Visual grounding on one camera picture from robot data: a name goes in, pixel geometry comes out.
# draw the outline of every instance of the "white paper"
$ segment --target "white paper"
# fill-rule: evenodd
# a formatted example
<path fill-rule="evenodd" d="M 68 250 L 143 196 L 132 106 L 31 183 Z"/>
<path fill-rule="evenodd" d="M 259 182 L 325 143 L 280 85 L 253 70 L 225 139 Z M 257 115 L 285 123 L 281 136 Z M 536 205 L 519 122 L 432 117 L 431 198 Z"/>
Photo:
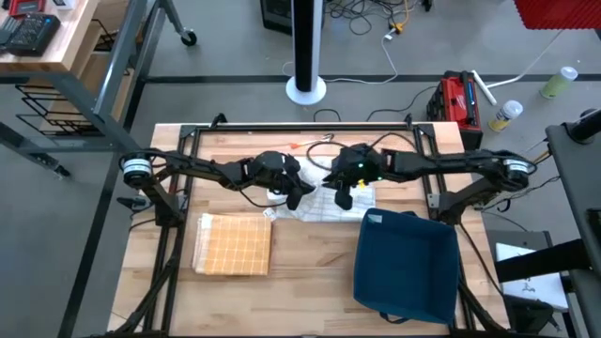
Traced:
<path fill-rule="evenodd" d="M 296 158 L 300 163 L 299 176 L 316 189 L 302 197 L 296 210 L 289 210 L 286 206 L 277 207 L 275 213 L 278 218 L 298 219 L 304 222 L 360 222 L 363 215 L 370 207 L 376 207 L 376 194 L 372 186 L 353 188 L 351 210 L 342 210 L 334 203 L 334 189 L 323 188 L 323 177 L 328 171 L 312 165 L 306 158 Z M 312 160 L 326 167 L 331 166 L 332 157 L 312 157 Z M 286 196 L 268 192 L 268 198 L 273 203 L 285 201 Z"/>
<path fill-rule="evenodd" d="M 519 255 L 533 253 L 534 250 L 497 243 L 497 261 Z M 551 304 L 556 309 L 567 310 L 567 299 L 563 292 L 559 272 L 531 277 L 525 280 L 505 282 L 501 284 L 503 294 L 527 300 L 540 300 Z"/>

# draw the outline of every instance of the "red power station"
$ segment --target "red power station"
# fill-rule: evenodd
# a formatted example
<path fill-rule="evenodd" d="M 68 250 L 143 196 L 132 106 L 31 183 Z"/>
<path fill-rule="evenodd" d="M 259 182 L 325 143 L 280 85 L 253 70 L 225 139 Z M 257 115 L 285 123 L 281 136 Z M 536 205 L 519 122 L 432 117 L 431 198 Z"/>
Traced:
<path fill-rule="evenodd" d="M 468 71 L 447 71 L 426 107 L 428 121 L 454 121 L 459 126 L 466 150 L 475 150 L 482 143 L 480 114 L 473 74 Z"/>

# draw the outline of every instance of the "white bottle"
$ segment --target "white bottle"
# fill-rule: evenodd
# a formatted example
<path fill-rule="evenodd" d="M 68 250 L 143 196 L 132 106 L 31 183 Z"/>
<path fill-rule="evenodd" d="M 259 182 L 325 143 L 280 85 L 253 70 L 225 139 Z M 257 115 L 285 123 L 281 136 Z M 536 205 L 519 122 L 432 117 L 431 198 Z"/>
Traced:
<path fill-rule="evenodd" d="M 495 118 L 488 122 L 488 127 L 496 132 L 501 132 L 513 120 L 524 111 L 524 107 L 516 100 L 508 100 L 499 109 Z"/>

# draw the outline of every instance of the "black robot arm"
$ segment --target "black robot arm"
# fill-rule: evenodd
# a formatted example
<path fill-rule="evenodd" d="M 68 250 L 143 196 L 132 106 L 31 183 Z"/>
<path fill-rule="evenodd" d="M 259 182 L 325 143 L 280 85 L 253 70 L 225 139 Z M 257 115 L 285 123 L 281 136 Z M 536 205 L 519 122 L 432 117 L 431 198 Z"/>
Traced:
<path fill-rule="evenodd" d="M 165 164 L 153 164 L 155 158 L 163 158 Z M 175 174 L 219 182 L 222 187 L 236 192 L 250 186 L 262 187 L 287 195 L 286 206 L 291 210 L 297 208 L 303 195 L 315 189 L 299 177 L 299 162 L 277 151 L 266 151 L 256 158 L 221 164 L 184 156 L 176 151 L 148 149 L 125 155 L 121 159 L 121 166 L 125 183 L 142 190 L 155 204 L 157 225 L 169 226 L 174 214 L 179 215 L 176 197 L 161 186 L 161 181 Z M 161 170 L 155 174 L 153 169 L 158 167 Z"/>
<path fill-rule="evenodd" d="M 342 209 L 350 209 L 350 188 L 357 185 L 382 179 L 402 183 L 436 174 L 480 174 L 484 178 L 476 182 L 477 186 L 468 186 L 461 192 L 448 192 L 441 196 L 446 199 L 452 194 L 456 197 L 461 193 L 460 202 L 465 208 L 466 204 L 487 202 L 499 192 L 516 192 L 528 187 L 528 175 L 534 168 L 533 163 L 507 150 L 474 150 L 424 156 L 389 149 L 378 153 L 367 144 L 358 144 L 340 150 L 339 156 L 332 160 L 331 173 L 324 178 L 323 186 L 336 189 L 335 203 Z"/>

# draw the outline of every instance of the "spray can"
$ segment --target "spray can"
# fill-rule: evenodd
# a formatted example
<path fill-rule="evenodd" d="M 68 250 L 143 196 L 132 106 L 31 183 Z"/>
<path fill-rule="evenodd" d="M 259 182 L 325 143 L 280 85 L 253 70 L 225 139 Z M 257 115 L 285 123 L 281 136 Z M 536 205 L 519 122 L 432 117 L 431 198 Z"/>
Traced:
<path fill-rule="evenodd" d="M 545 99 L 553 99 L 564 91 L 578 77 L 578 72 L 571 67 L 562 69 L 545 84 L 540 93 Z"/>
<path fill-rule="evenodd" d="M 516 100 L 508 100 L 499 109 L 495 118 L 488 122 L 488 127 L 496 132 L 504 130 L 511 120 L 518 117 L 524 111 L 524 107 Z"/>

